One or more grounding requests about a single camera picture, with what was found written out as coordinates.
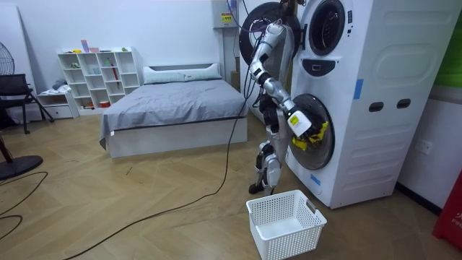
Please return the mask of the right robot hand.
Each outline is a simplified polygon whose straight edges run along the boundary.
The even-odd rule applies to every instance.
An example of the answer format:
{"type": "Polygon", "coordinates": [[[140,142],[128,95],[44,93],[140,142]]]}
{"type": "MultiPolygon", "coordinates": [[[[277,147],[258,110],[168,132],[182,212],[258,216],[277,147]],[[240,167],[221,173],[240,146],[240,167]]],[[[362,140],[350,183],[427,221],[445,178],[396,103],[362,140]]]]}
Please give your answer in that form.
{"type": "Polygon", "coordinates": [[[291,113],[287,120],[293,134],[306,139],[322,134],[326,128],[325,122],[318,114],[302,110],[291,113]]]}

